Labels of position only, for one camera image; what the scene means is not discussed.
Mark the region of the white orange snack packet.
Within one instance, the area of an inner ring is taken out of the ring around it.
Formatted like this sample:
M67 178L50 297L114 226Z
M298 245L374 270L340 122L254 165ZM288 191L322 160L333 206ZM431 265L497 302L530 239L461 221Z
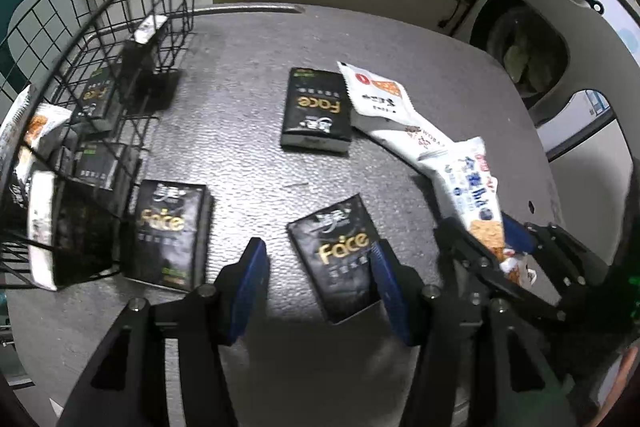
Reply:
M338 62L337 66L358 115L385 118L406 126L416 119L416 110L401 83L352 64Z

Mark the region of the washing machine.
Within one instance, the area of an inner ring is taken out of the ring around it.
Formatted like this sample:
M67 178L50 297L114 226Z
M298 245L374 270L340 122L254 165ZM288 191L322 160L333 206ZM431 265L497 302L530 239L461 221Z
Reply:
M451 35L491 55L528 108L567 68L564 38L523 0L474 0Z

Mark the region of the white powder sachet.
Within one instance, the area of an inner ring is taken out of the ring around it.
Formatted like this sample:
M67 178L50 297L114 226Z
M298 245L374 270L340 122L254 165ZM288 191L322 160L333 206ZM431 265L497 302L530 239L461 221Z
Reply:
M383 117L363 116L353 110L352 125L424 176L429 176L430 172L420 157L454 144L449 136L419 114L413 116L411 124L398 124Z

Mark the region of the wholewheat cracker snack packet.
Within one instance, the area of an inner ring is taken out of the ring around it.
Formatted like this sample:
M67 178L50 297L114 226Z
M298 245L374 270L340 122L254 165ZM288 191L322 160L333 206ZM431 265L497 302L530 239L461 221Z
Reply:
M510 281L532 288L536 271L506 240L498 181L490 172L483 139L476 136L432 150L422 154L418 163L432 181L442 217L456 218L497 259Z

